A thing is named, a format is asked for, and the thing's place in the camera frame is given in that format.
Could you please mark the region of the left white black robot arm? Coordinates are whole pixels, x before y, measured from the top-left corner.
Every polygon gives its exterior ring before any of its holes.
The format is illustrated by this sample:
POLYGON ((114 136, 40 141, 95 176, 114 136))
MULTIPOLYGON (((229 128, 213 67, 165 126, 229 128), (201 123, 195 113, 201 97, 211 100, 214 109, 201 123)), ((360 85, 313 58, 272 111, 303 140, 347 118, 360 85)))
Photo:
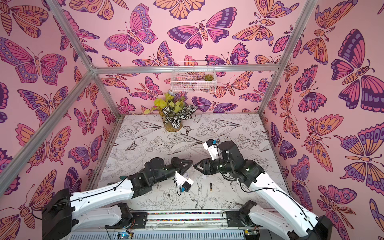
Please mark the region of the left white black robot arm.
POLYGON ((192 160, 177 157, 170 165, 162 158, 153 158, 118 183, 85 192, 60 190, 43 209, 42 238, 60 240, 76 229, 100 226, 107 230, 131 227, 134 217, 125 201, 150 192, 155 184, 166 180, 173 181, 182 192, 189 191, 193 181, 183 175, 192 165, 192 160))

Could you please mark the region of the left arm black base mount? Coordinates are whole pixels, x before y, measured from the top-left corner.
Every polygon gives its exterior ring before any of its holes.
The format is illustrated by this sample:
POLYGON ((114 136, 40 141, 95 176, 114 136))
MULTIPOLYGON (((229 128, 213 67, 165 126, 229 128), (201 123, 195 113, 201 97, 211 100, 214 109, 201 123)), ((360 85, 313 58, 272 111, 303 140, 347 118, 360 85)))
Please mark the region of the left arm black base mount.
POLYGON ((114 225, 105 225, 106 229, 144 229, 148 218, 147 212, 133 212, 122 218, 114 225))

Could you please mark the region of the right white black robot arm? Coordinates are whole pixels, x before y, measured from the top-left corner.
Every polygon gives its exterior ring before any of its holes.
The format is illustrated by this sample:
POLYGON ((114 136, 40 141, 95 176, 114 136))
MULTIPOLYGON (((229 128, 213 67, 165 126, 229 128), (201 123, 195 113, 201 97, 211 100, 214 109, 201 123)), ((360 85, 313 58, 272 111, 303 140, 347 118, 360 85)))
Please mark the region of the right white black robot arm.
POLYGON ((196 170, 203 175, 229 174, 229 182, 247 187, 246 193, 257 193, 278 212, 271 213, 256 202, 247 201, 239 210, 239 217, 245 226, 262 226, 284 240, 331 238, 333 225, 329 218, 318 217, 294 200, 257 162, 245 159, 233 141, 217 144, 209 139, 203 147, 210 158, 196 163, 196 170))

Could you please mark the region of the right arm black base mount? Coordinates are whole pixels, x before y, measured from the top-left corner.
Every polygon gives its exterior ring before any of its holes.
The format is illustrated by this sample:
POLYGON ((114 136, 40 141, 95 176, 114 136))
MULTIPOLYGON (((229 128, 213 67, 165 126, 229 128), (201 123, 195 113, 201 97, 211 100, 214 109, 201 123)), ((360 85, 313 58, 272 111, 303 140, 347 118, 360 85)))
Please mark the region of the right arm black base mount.
POLYGON ((265 226, 265 221, 260 218, 251 218, 249 214, 241 211, 225 211, 223 212, 223 218, 227 220, 228 227, 255 227, 265 226))

